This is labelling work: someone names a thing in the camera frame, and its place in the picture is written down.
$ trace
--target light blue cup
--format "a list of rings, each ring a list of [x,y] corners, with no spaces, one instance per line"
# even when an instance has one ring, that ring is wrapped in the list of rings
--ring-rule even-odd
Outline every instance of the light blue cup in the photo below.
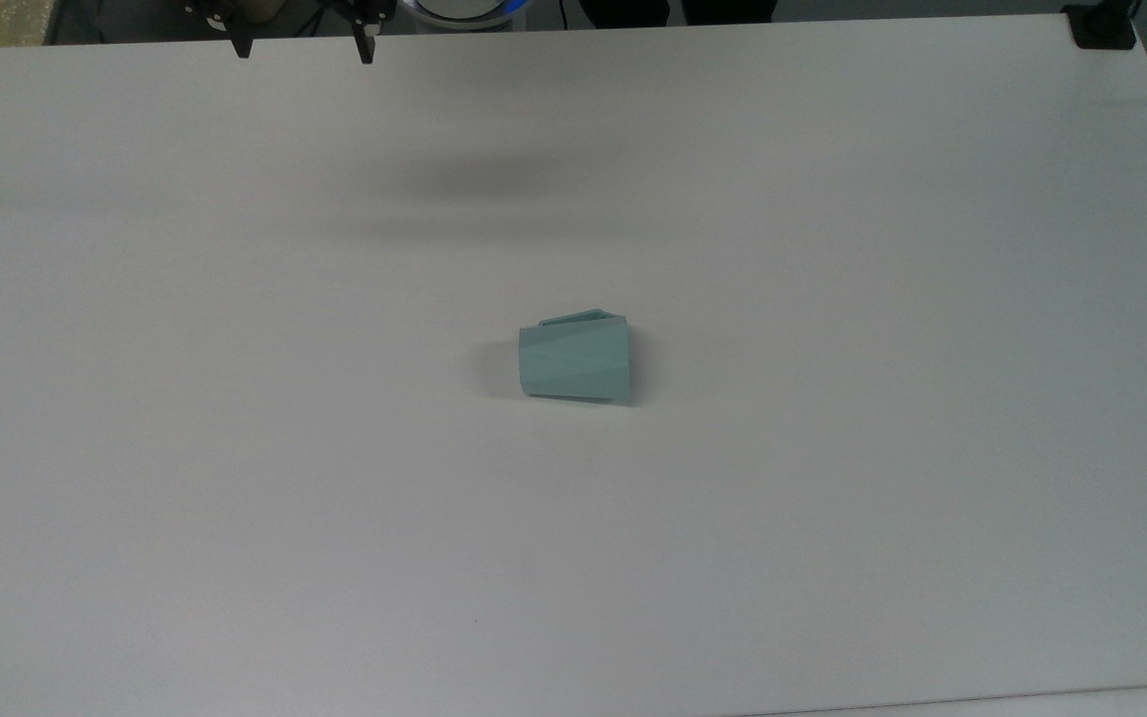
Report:
[[[520,329],[520,388],[529,396],[630,400],[627,319],[593,309]]]

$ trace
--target table surface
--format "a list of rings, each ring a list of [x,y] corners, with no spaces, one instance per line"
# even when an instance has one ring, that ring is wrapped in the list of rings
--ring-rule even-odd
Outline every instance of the table surface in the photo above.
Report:
[[[593,307],[637,402],[520,393]],[[1141,49],[0,49],[0,716],[1145,684]]]

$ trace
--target person's leg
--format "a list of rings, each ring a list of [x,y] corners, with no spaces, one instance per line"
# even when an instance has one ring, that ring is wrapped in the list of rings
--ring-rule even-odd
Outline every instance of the person's leg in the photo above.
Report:
[[[778,0],[682,0],[681,5],[692,26],[723,26],[773,22]]]
[[[596,28],[664,26],[670,15],[666,0],[578,0],[578,3]]]

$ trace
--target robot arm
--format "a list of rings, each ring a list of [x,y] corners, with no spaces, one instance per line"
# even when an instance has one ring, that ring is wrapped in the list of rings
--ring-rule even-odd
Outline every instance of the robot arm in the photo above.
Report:
[[[357,53],[365,64],[374,62],[374,37],[382,24],[396,16],[396,0],[318,0],[323,9],[348,20]],[[240,9],[241,0],[184,0],[184,11],[201,15],[206,23],[228,33],[237,57],[250,57],[255,31]]]

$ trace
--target black clamp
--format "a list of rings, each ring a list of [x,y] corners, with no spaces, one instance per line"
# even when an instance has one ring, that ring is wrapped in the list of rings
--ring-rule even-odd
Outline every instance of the black clamp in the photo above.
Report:
[[[1083,49],[1132,49],[1136,29],[1130,20],[1141,0],[1101,0],[1099,5],[1066,5],[1060,11],[1069,15],[1074,42]]]
[[[206,24],[228,33],[237,57],[250,57],[255,28],[237,11],[237,0],[178,0],[185,14],[204,18]],[[374,62],[374,37],[382,24],[396,16],[396,0],[318,0],[322,10],[334,10],[348,20],[357,53],[364,64]]]

